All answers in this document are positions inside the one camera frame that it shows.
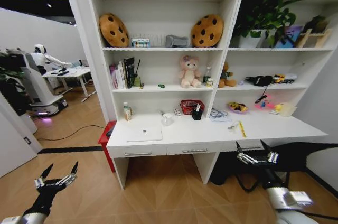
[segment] white desk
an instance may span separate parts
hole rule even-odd
[[[203,118],[194,121],[191,116],[175,117],[170,126],[161,125],[159,114],[135,115],[130,121],[118,121],[108,141],[107,149],[116,174],[124,188],[129,157],[193,154],[202,181],[209,180],[220,152],[236,151],[236,141],[245,149],[263,149],[260,140],[270,146],[289,142],[309,142],[327,134],[294,117],[269,114],[268,111],[250,111],[245,115],[231,113],[233,121],[241,120],[247,138],[237,128],[228,130],[233,122],[212,122]],[[161,141],[127,142],[126,134],[135,126],[160,126]]]
[[[57,69],[57,70],[46,72],[42,77],[44,77],[44,78],[49,78],[49,77],[60,78],[61,81],[62,81],[62,84],[65,88],[65,91],[62,94],[67,93],[67,92],[69,92],[70,90],[73,89],[73,88],[68,87],[68,85],[65,81],[65,78],[77,78],[81,83],[83,93],[84,93],[84,96],[85,96],[85,98],[83,98],[81,100],[81,102],[84,102],[90,96],[92,96],[93,94],[96,93],[96,91],[94,91],[94,92],[88,94],[88,92],[86,90],[86,85],[85,85],[86,83],[83,80],[83,76],[87,73],[90,73],[90,69],[88,67],[68,68],[67,71],[69,71],[69,73],[67,73],[65,75],[58,75],[60,73],[60,69]]]

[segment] yellow ruler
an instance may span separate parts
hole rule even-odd
[[[245,130],[244,130],[242,121],[238,121],[238,124],[239,124],[239,128],[240,128],[240,130],[241,130],[241,133],[242,133],[243,138],[246,138],[247,135],[245,134]]]

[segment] pink teddy bear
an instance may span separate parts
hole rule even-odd
[[[202,84],[198,80],[198,78],[201,76],[201,73],[198,70],[199,58],[184,55],[180,58],[180,65],[182,71],[179,73],[179,78],[182,79],[182,88],[188,88],[190,86],[193,86],[194,88],[199,88]]]

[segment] drawer handle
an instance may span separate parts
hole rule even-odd
[[[262,147],[261,146],[248,146],[248,147],[241,147],[242,149],[246,149],[246,150],[248,150],[248,149],[261,149]]]
[[[148,153],[135,153],[135,154],[127,154],[125,153],[125,156],[131,156],[131,155],[151,155],[152,151],[148,152]]]
[[[199,153],[199,152],[207,152],[208,149],[197,149],[197,150],[182,150],[182,153]]]

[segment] plastic bottle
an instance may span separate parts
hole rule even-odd
[[[206,82],[208,81],[208,79],[211,77],[211,67],[207,67],[205,74],[203,76],[203,83],[206,84]]]
[[[131,120],[131,118],[132,118],[132,111],[129,108],[128,103],[126,101],[123,103],[123,113],[124,113],[125,119],[127,121]]]

